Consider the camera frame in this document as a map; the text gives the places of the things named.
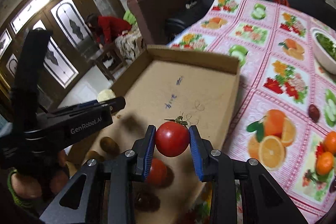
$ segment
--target red date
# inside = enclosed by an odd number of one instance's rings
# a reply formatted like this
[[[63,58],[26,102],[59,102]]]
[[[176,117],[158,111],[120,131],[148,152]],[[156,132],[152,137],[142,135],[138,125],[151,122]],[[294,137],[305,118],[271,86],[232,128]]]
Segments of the red date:
[[[317,123],[318,120],[320,119],[320,111],[319,109],[311,104],[308,108],[308,116],[315,122]]]

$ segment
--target metal bolt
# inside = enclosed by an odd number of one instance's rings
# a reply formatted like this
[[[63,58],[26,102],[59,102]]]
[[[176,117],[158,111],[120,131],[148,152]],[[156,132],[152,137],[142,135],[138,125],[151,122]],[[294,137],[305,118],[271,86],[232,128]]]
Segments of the metal bolt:
[[[249,159],[249,164],[250,165],[257,165],[258,164],[258,160],[256,160],[256,159]]]
[[[221,152],[217,149],[211,150],[211,155],[214,157],[218,157],[221,154]]]
[[[96,164],[97,164],[97,161],[94,160],[94,159],[92,159],[92,160],[88,160],[88,161],[87,161],[87,165],[88,165],[88,166],[95,166]]]
[[[127,150],[125,152],[126,157],[133,157],[135,155],[135,152],[133,150]]]

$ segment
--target sofa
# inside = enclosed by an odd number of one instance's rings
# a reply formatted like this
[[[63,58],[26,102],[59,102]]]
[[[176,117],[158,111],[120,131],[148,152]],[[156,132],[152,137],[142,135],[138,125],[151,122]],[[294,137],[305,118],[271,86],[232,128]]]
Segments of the sofa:
[[[200,20],[214,0],[196,0],[197,4],[186,9],[193,0],[127,0],[127,5],[138,21],[146,43],[167,44],[177,34]],[[290,7],[336,29],[336,10],[325,0],[288,0]]]
[[[146,44],[167,44],[165,21],[183,10],[188,0],[127,0],[127,6],[136,17]]]

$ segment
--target cardboard box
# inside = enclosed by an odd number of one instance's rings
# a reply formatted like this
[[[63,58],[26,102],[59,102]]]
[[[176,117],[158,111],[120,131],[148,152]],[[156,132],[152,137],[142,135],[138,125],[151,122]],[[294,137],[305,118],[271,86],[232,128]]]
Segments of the cardboard box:
[[[183,115],[189,125],[196,124],[201,137],[220,150],[231,120],[238,83],[236,58],[148,46],[113,84],[115,94],[125,97],[126,107],[114,118],[112,125],[100,131],[90,150],[107,159],[100,148],[102,137],[111,137],[121,151],[125,151],[144,136],[149,124],[158,128],[164,119],[175,119],[179,115]],[[175,158],[164,157],[155,150],[154,157],[172,169],[174,181],[166,189],[154,190],[161,202],[158,211],[136,210],[135,219],[138,224],[174,223],[193,204],[204,184],[194,173],[189,148]]]

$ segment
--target white bowl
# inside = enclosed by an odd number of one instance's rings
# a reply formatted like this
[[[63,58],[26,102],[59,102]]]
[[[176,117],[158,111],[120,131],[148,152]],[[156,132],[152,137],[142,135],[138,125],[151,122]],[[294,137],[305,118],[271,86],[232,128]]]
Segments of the white bowl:
[[[321,33],[329,38],[335,45],[336,40],[331,35],[327,34],[326,32],[322,31],[318,28],[312,28],[310,30],[311,36],[313,38],[313,52],[317,61],[330,73],[336,74],[336,61],[325,51],[325,49],[320,45],[318,40],[316,39],[315,35],[317,33]]]

